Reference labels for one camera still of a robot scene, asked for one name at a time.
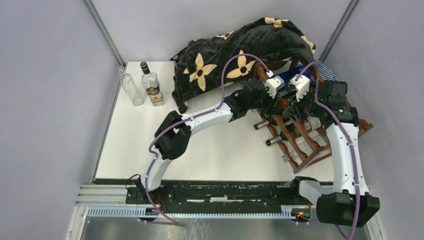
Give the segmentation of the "blue liquid square bottle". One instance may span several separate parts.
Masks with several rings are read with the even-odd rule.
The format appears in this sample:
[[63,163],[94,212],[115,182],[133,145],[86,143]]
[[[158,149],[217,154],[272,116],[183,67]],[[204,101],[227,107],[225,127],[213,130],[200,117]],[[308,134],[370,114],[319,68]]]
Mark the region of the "blue liquid square bottle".
[[[279,89],[278,91],[279,92],[287,91],[288,88],[289,88],[290,80],[293,77],[295,77],[295,75],[299,74],[303,69],[304,69],[304,66],[299,65],[299,66],[297,66],[293,69],[289,69],[289,70],[286,70],[282,73],[279,73],[278,76],[284,80],[284,86],[281,89]],[[315,78],[312,76],[312,74],[309,72],[309,70],[306,70],[303,73],[303,75],[306,76],[307,78],[309,78],[311,83],[316,81]]]

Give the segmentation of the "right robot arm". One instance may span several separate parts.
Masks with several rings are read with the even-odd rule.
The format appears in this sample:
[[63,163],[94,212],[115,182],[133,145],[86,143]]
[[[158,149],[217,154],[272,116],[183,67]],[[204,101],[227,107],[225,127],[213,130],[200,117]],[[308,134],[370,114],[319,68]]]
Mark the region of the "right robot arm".
[[378,212],[380,200],[370,194],[362,172],[358,111],[348,105],[344,81],[325,81],[317,93],[308,87],[308,82],[290,81],[284,114],[296,122],[315,117],[323,123],[332,154],[333,185],[329,190],[314,178],[296,177],[289,199],[295,204],[311,202],[321,223],[361,228]]

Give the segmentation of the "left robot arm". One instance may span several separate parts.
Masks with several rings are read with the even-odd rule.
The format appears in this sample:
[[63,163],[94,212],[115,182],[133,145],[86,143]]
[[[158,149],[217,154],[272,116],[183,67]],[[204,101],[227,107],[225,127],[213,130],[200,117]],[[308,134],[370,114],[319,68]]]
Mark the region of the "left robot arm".
[[284,86],[285,82],[278,76],[265,82],[253,79],[242,89],[234,91],[209,108],[190,114],[171,111],[155,132],[154,140],[148,147],[153,158],[135,184],[139,199],[145,204],[156,200],[156,189],[161,186],[165,172],[173,160],[185,153],[192,136],[212,126],[243,118],[249,110],[260,110],[271,115],[277,113],[280,107],[278,92]]

